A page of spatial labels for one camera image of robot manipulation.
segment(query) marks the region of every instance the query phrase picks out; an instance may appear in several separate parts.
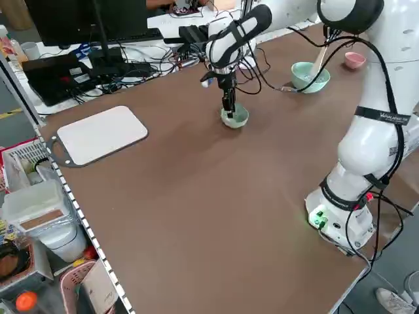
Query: pink bowl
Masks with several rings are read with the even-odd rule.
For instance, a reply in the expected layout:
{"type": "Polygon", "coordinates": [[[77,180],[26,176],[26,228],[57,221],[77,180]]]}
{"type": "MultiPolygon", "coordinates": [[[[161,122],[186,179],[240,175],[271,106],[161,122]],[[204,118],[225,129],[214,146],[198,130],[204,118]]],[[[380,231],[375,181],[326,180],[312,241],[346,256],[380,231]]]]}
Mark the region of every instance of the pink bowl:
{"type": "Polygon", "coordinates": [[[359,69],[366,61],[367,59],[362,54],[356,52],[345,53],[345,64],[350,69],[359,69]]]}

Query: shoe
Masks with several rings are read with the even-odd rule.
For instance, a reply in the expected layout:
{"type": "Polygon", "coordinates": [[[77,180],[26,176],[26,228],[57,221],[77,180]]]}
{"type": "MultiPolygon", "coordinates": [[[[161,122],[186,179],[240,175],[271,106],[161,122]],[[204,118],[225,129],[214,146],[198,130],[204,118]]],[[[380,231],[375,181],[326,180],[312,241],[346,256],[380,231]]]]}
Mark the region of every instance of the shoe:
{"type": "Polygon", "coordinates": [[[375,296],[382,307],[391,314],[414,314],[416,311],[413,305],[389,290],[378,288],[375,296]]]}

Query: keyboard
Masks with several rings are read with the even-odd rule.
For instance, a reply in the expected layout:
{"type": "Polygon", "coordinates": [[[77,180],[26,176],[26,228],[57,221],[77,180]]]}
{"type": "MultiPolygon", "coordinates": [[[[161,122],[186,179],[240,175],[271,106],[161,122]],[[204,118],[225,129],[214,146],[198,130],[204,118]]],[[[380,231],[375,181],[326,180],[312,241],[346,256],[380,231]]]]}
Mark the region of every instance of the keyboard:
{"type": "Polygon", "coordinates": [[[158,28],[149,28],[145,33],[141,35],[130,36],[128,38],[108,38],[109,44],[117,44],[117,43],[136,43],[141,41],[157,41],[159,39],[163,39],[163,35],[161,34],[158,28]]]}

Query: small bowl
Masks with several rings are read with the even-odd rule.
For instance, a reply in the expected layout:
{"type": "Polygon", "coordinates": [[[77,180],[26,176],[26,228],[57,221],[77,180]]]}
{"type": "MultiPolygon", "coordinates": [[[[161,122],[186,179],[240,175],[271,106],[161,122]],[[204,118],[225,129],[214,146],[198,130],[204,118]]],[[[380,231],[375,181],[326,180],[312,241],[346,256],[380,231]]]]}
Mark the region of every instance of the small bowl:
{"type": "Polygon", "coordinates": [[[366,61],[366,57],[362,54],[357,54],[356,52],[345,53],[345,65],[352,70],[359,69],[366,61]]]}
{"type": "Polygon", "coordinates": [[[227,116],[227,112],[224,108],[221,109],[221,120],[229,128],[238,129],[245,126],[249,120],[249,111],[247,111],[241,104],[237,103],[236,112],[233,114],[232,118],[227,116]]]}
{"type": "MultiPolygon", "coordinates": [[[[291,72],[293,73],[292,82],[295,88],[300,90],[301,88],[306,87],[312,81],[312,79],[309,77],[312,67],[313,63],[311,62],[298,62],[291,67],[291,72]]],[[[330,78],[330,72],[324,69],[315,83],[313,83],[313,85],[302,92],[305,94],[316,93],[327,85],[327,83],[330,81],[330,78]]]]}

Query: orange cap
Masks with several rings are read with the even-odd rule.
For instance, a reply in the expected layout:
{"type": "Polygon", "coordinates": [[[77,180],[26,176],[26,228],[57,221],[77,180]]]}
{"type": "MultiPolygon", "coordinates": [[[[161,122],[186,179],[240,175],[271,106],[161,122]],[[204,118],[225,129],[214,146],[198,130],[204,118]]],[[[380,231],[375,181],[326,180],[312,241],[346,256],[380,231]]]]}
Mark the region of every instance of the orange cap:
{"type": "Polygon", "coordinates": [[[18,311],[30,311],[37,304],[37,294],[34,292],[25,292],[18,296],[16,299],[16,308],[18,311]]]}

